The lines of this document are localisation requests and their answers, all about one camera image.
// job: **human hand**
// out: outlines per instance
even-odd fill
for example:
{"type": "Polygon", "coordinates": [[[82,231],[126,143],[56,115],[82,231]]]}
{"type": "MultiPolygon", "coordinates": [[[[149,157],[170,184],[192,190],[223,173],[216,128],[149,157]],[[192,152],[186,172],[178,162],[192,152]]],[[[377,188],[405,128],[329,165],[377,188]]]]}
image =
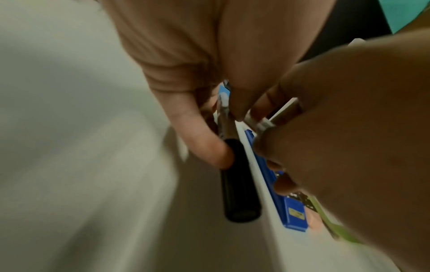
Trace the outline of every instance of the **human hand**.
{"type": "Polygon", "coordinates": [[[430,29],[341,47],[296,65],[251,110],[297,97],[255,151],[361,239],[429,271],[430,29]]]}
{"type": "Polygon", "coordinates": [[[242,119],[306,52],[334,0],[104,0],[176,132],[208,163],[234,155],[215,135],[214,88],[228,79],[242,119]]]}

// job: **pink eraser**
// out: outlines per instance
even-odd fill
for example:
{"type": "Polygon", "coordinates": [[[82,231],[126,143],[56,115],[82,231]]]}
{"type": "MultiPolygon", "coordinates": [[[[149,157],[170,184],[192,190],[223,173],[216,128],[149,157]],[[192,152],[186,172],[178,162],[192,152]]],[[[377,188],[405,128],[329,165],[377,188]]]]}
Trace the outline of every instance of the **pink eraser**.
{"type": "Polygon", "coordinates": [[[305,207],[306,220],[308,221],[308,226],[313,230],[319,230],[323,225],[323,220],[319,214],[312,211],[308,207],[305,207]]]}

